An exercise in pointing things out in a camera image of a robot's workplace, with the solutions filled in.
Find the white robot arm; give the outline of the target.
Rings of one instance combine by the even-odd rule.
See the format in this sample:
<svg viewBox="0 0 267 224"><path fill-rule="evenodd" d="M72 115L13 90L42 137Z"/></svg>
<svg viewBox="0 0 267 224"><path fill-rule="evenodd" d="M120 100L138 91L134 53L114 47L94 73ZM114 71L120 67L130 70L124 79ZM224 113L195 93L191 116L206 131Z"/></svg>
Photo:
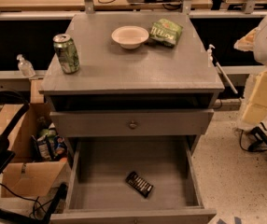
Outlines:
<svg viewBox="0 0 267 224"><path fill-rule="evenodd" d="M246 81L244 101L239 110L237 126L249 129L267 116L267 15L248 34L233 46L241 51L252 51L256 62L266 66L263 72L250 75Z"/></svg>

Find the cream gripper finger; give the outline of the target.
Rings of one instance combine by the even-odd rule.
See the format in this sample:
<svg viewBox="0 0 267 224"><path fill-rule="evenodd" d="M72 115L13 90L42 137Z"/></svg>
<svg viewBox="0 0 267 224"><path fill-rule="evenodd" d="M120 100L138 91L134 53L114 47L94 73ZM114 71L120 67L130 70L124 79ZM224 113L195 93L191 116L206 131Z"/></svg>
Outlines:
<svg viewBox="0 0 267 224"><path fill-rule="evenodd" d="M254 76L254 87L246 98L246 107L241 121L248 125L258 125L267 115L267 70Z"/></svg>
<svg viewBox="0 0 267 224"><path fill-rule="evenodd" d="M255 49L257 31L258 28L252 29L246 35L238 39L233 47L241 51L253 51Z"/></svg>

